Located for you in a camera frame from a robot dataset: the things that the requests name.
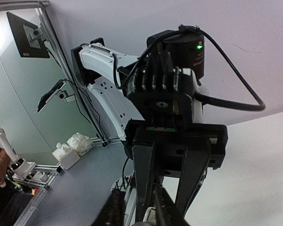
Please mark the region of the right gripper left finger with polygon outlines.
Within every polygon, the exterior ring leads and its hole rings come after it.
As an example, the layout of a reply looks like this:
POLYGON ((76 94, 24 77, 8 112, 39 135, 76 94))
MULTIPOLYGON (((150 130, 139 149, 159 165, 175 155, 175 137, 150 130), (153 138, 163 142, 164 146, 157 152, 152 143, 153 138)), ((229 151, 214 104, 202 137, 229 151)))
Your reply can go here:
POLYGON ((123 226, 125 218, 125 192, 113 190, 92 226, 123 226))

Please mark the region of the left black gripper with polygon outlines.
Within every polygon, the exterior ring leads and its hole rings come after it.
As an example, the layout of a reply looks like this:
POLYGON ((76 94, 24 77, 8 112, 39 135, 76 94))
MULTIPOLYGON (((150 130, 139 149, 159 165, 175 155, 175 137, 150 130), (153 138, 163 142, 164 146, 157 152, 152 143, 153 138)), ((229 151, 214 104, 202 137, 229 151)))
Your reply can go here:
POLYGON ((194 91, 130 90, 125 96, 142 115, 127 123, 124 142, 135 171, 135 220, 142 221, 151 204, 154 174, 180 176, 175 204, 186 212, 203 172, 223 162, 227 127, 201 121, 202 104, 197 104, 194 91))

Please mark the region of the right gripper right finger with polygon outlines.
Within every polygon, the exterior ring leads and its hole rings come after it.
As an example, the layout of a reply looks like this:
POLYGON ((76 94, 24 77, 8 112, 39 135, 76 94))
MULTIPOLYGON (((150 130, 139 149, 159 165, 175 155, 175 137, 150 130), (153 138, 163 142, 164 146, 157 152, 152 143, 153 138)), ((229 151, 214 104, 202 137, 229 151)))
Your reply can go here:
POLYGON ((189 226, 166 189, 160 183, 155 185, 153 194, 157 226, 189 226))

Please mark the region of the white nail polish cap brush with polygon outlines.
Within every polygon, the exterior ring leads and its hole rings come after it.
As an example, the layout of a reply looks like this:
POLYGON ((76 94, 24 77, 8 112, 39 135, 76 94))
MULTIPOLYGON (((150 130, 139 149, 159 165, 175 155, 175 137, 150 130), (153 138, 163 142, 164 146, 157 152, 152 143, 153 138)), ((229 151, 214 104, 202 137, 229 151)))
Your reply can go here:
POLYGON ((156 226, 156 208, 149 207, 141 222, 136 222, 133 226, 156 226))

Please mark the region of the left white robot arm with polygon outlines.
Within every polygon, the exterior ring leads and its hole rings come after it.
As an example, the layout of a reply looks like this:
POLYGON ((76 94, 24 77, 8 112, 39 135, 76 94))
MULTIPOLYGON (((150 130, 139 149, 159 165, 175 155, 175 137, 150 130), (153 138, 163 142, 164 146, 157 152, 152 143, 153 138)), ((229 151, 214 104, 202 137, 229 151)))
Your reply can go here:
POLYGON ((204 41, 196 26, 150 36, 141 56, 98 38, 71 51, 75 73, 110 118, 133 161, 135 219, 158 206, 164 177, 179 179, 175 209, 185 216, 206 178, 225 157, 227 127, 203 122, 204 41))

